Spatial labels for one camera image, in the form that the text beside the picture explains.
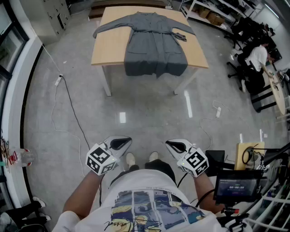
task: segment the white table leg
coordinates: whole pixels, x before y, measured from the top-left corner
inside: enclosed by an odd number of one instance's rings
[[[100,66],[96,66],[96,68],[97,68],[98,77],[101,80],[101,83],[102,83],[102,85],[103,85],[103,87],[105,89],[105,92],[106,92],[107,96],[111,97],[112,96],[111,88],[110,88],[110,85],[108,83],[108,79],[105,76],[103,66],[101,66],[101,65]]]
[[[196,77],[195,73],[198,70],[198,68],[194,68],[193,69],[193,73],[192,76],[189,77],[185,77],[183,79],[183,81],[180,83],[180,85],[178,85],[178,87],[174,90],[174,94],[179,94],[179,92],[181,92],[182,90],[184,90],[184,88],[192,82],[192,80]]]

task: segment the white t-shirt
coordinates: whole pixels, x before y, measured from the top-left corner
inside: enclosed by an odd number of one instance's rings
[[[249,57],[246,59],[247,65],[250,65],[250,61],[252,61],[257,72],[261,70],[261,64],[266,65],[267,61],[267,50],[265,47],[260,45],[259,47],[255,47]]]
[[[226,232],[212,212],[190,205],[172,179],[142,169],[120,177],[102,206],[80,220],[64,212],[53,232]]]

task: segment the cardboard box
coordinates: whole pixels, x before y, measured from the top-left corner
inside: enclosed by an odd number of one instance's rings
[[[222,18],[219,14],[216,14],[214,12],[210,12],[207,16],[208,21],[216,26],[220,26],[223,24],[223,22],[225,21],[224,18]]]
[[[205,19],[207,15],[209,14],[210,10],[208,8],[205,8],[201,6],[198,10],[198,14],[201,18]]]

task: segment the cabinet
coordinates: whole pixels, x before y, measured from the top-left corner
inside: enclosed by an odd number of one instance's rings
[[[44,45],[60,39],[70,19],[65,0],[20,0],[20,2]]]

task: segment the wooden table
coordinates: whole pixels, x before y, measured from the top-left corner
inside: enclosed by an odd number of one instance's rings
[[[246,165],[242,161],[242,156],[244,151],[248,147],[255,147],[255,148],[265,148],[265,143],[264,142],[254,142],[254,143],[238,143],[237,144],[237,153],[236,153],[236,161],[235,161],[235,170],[245,170]],[[260,152],[262,155],[265,154],[265,150],[255,150],[256,152]],[[244,162],[247,161],[249,158],[249,153],[245,152],[244,154]]]
[[[164,15],[189,26],[187,20],[179,11],[144,6],[106,7],[100,25],[104,25],[127,15],[135,14],[137,11],[144,13],[156,12],[159,15]],[[108,84],[108,77],[104,74],[103,66],[124,64],[125,51],[130,32],[130,27],[119,27],[97,34],[91,64],[97,66],[98,78],[101,80],[108,96],[111,96],[112,93]],[[181,40],[178,40],[178,42],[185,53],[188,66],[193,68],[192,76],[184,78],[175,89],[174,93],[178,94],[195,78],[194,74],[197,69],[208,68],[208,63],[195,35],[179,29],[173,29],[173,32],[179,32],[186,36],[187,42]]]
[[[266,93],[260,97],[257,94],[251,95],[251,101],[252,101],[253,107],[254,107],[256,112],[260,113],[261,110],[264,110],[264,109],[267,109],[269,107],[277,105],[281,114],[284,115],[286,113],[285,99],[284,99],[284,94],[283,94],[283,88],[280,84],[280,81],[278,80],[276,75],[274,75],[273,78],[269,77],[269,82],[270,82],[270,84],[268,86],[264,87],[259,93],[262,93],[265,90],[270,89],[270,88],[272,90],[271,92]],[[272,95],[274,95],[275,102],[270,103],[270,104],[265,105],[265,106],[262,106],[261,100],[265,99],[267,97],[270,97]]]

